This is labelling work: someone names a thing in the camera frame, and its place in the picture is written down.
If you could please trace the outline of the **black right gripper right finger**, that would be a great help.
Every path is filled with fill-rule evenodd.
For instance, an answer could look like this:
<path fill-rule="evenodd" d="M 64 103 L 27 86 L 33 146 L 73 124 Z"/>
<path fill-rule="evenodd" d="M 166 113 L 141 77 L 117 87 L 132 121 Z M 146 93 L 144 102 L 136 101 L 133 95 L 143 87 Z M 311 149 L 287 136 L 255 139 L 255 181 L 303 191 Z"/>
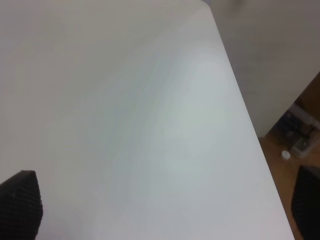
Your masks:
<path fill-rule="evenodd" d="M 320 169 L 301 165 L 291 200 L 291 212 L 305 240 L 320 238 Z"/>

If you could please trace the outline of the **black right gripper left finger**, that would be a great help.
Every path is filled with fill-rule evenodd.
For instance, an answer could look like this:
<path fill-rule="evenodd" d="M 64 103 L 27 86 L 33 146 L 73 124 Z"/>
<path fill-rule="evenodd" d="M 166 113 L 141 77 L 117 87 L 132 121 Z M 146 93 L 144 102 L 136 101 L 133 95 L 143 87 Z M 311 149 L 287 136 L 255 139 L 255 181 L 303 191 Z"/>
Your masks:
<path fill-rule="evenodd" d="M 0 238 L 34 240 L 43 217 L 36 172 L 21 170 L 0 184 Z"/>

